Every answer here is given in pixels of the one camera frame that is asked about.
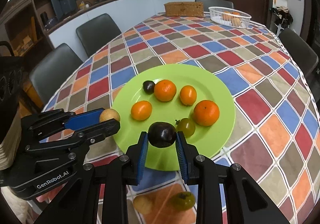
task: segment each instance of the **orange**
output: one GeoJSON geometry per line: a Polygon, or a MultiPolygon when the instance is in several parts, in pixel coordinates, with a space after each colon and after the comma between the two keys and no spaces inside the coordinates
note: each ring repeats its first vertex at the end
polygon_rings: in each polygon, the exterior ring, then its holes
{"type": "Polygon", "coordinates": [[[170,80],[161,80],[155,85],[154,95],[155,97],[162,101],[171,101],[177,93],[176,85],[170,80]]]}
{"type": "Polygon", "coordinates": [[[211,100],[202,100],[193,109],[193,119],[201,126],[213,125],[218,120],[219,115],[219,107],[211,100]]]}
{"type": "Polygon", "coordinates": [[[197,91],[193,86],[184,86],[180,90],[180,100],[186,106],[192,106],[197,99],[197,91]]]}
{"type": "Polygon", "coordinates": [[[131,108],[131,117],[137,121],[149,118],[152,112],[152,105],[148,101],[139,101],[131,108]]]}

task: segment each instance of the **yellow potato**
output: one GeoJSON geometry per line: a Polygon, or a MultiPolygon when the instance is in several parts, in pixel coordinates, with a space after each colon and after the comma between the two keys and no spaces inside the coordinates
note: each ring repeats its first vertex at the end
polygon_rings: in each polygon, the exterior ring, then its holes
{"type": "Polygon", "coordinates": [[[153,201],[145,195],[139,195],[134,198],[133,207],[141,214],[149,214],[153,209],[153,201]]]}
{"type": "Polygon", "coordinates": [[[241,25],[241,20],[238,17],[233,17],[231,20],[232,26],[240,26],[241,25]]]}
{"type": "Polygon", "coordinates": [[[227,21],[229,20],[230,16],[228,14],[222,14],[222,19],[227,21]]]}
{"type": "Polygon", "coordinates": [[[112,108],[108,108],[101,113],[99,122],[107,121],[112,118],[120,122],[120,115],[118,112],[112,108]]]}

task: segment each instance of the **bottle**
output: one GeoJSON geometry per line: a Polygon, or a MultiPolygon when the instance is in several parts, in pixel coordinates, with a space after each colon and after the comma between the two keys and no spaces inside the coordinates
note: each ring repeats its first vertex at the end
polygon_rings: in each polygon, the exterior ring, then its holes
{"type": "Polygon", "coordinates": [[[84,9],[85,9],[85,4],[84,4],[83,1],[80,3],[79,9],[80,9],[80,10],[84,10],[84,9]]]}

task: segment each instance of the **green plate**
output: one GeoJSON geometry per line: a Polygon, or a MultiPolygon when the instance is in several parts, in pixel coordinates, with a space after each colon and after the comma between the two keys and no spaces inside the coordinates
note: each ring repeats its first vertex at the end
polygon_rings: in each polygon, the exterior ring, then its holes
{"type": "MultiPolygon", "coordinates": [[[[158,66],[138,74],[125,84],[112,106],[121,117],[121,128],[114,135],[115,142],[125,152],[130,145],[138,142],[142,131],[148,132],[152,123],[168,122],[175,125],[175,119],[191,118],[194,106],[204,99],[212,100],[219,106],[220,117],[209,127],[196,124],[196,131],[193,136],[187,138],[187,143],[195,145],[199,154],[211,158],[220,151],[232,133],[235,105],[230,91],[218,77],[191,65],[158,66]],[[170,102],[161,102],[154,95],[146,94],[142,88],[146,80],[157,83],[163,79],[171,80],[177,87],[177,94],[170,102]],[[191,85],[197,91],[197,100],[193,106],[187,107],[180,102],[179,93],[185,85],[191,85]],[[152,114],[145,121],[135,121],[130,116],[131,107],[141,100],[147,100],[152,104],[152,114]]],[[[146,167],[160,171],[179,170],[175,145],[156,148],[149,144],[146,167]]]]}

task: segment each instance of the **blue gripper pad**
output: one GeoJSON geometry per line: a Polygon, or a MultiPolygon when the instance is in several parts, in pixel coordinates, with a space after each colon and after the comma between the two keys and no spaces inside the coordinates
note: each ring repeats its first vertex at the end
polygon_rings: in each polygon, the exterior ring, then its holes
{"type": "Polygon", "coordinates": [[[76,131],[90,125],[98,124],[99,117],[103,111],[104,109],[100,108],[100,109],[96,109],[93,111],[89,111],[89,112],[85,112],[85,113],[73,116],[65,124],[65,127],[66,129],[71,129],[76,131]]]}

